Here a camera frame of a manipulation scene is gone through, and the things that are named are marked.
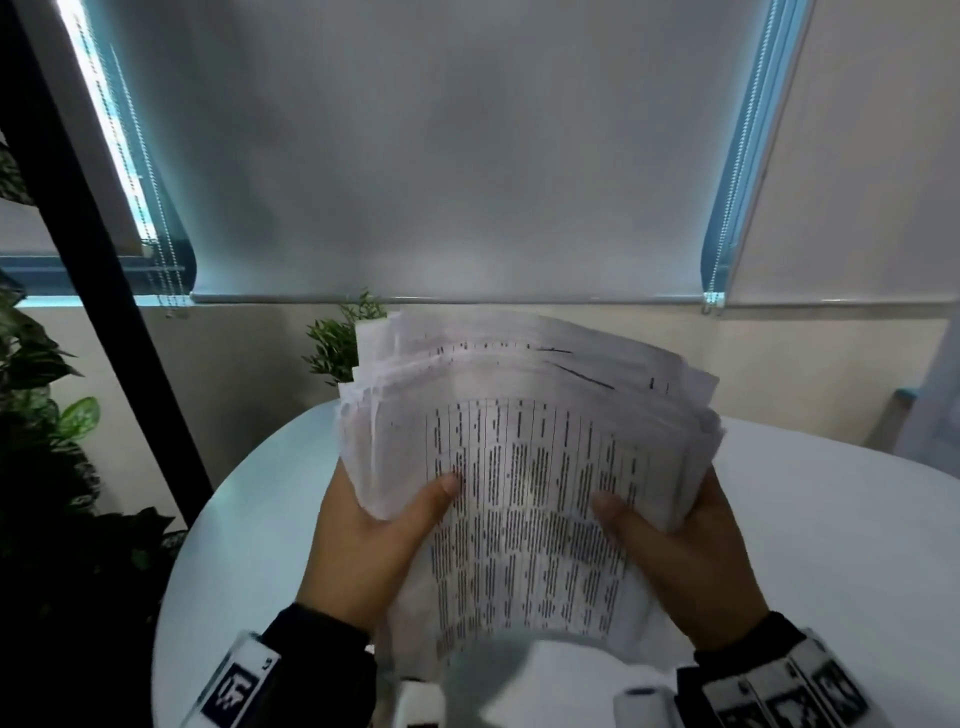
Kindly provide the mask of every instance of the stack of papers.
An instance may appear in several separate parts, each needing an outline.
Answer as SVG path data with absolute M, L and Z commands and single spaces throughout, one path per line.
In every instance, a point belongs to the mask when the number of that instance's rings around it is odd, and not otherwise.
M 357 348 L 338 433 L 364 508 L 391 519 L 437 475 L 464 479 L 376 636 L 381 667 L 436 680 L 477 636 L 518 627 L 650 661 L 660 607 L 590 497 L 676 528 L 723 437 L 716 377 L 512 311 L 404 311 L 358 324 Z

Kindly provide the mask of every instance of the round white table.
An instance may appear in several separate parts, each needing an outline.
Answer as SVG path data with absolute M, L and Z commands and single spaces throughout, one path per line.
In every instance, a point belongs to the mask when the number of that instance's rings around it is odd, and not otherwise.
M 333 417 L 334 402 L 321 404 L 274 433 L 191 529 L 156 628 L 158 728 L 180 725 L 240 630 L 262 631 L 293 599 L 337 459 Z M 960 481 L 799 432 L 724 424 L 716 470 L 771 606 L 816 629 L 895 725 L 960 725 Z M 521 724 L 516 706 L 533 699 L 537 723 L 612 725 L 612 696 L 637 667 L 618 676 L 598 650 L 556 650 L 529 655 L 511 686 L 524 689 L 503 691 L 485 719 Z M 551 691 L 558 670 L 597 679 L 579 694 L 566 679 Z M 530 691 L 540 693 L 518 697 Z

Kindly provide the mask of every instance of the metal frame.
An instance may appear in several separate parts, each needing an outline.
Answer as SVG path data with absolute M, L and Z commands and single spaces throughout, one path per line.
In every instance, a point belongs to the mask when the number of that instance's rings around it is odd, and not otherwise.
M 90 322 L 188 525 L 213 493 L 200 453 L 84 178 L 34 49 L 0 0 L 0 127 Z

